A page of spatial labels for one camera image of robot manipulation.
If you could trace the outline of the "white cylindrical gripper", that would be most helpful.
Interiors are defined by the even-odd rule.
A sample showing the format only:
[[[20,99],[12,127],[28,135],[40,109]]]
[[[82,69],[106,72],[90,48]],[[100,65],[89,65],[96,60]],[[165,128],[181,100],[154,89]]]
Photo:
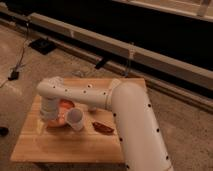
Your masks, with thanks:
[[[58,99],[41,99],[40,117],[42,120],[54,120],[58,117],[59,100]]]

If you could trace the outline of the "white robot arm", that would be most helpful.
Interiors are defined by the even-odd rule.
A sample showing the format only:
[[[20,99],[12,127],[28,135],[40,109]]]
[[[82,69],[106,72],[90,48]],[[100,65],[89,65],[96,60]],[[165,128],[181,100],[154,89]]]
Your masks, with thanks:
[[[57,117],[60,99],[111,111],[128,171],[174,171],[147,90],[141,85],[113,79],[107,88],[65,86],[53,77],[43,79],[37,92],[45,120]]]

